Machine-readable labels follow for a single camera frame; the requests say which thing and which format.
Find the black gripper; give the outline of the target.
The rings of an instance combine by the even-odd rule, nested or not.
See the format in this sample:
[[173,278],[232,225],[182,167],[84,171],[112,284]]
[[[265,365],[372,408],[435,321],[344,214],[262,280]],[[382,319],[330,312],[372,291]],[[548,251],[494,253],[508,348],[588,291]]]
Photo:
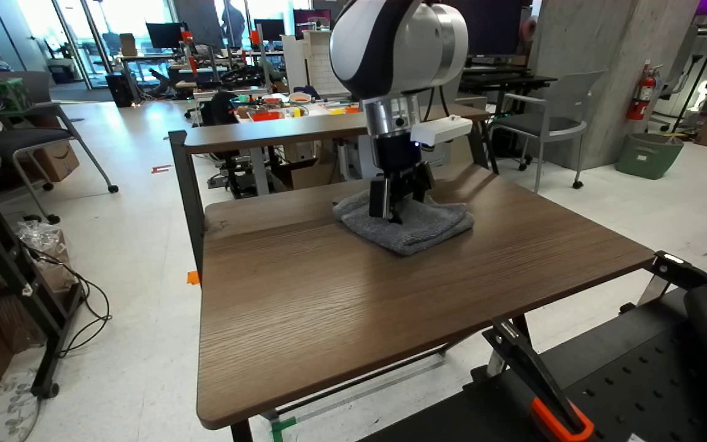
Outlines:
[[421,202],[431,189],[430,165],[421,159],[420,146],[403,135],[382,135],[375,140],[377,173],[371,181],[368,214],[403,222],[406,195]]

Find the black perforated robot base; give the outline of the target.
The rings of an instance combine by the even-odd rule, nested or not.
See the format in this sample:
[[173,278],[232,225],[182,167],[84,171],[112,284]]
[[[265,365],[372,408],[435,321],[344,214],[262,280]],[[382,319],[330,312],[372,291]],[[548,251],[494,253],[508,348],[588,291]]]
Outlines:
[[[544,351],[543,364],[593,421],[592,442],[707,442],[707,340],[684,290]],[[476,378],[366,442],[548,442],[532,397],[511,371]]]

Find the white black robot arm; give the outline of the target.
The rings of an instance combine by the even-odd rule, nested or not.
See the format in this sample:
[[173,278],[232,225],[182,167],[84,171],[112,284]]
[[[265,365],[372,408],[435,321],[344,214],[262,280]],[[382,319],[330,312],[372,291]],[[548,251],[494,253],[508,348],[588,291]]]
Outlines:
[[404,199],[421,202],[431,171],[411,130],[416,95],[462,74],[469,57],[463,15],[430,0],[348,0],[329,38],[337,81],[360,100],[377,173],[368,214],[399,220]]

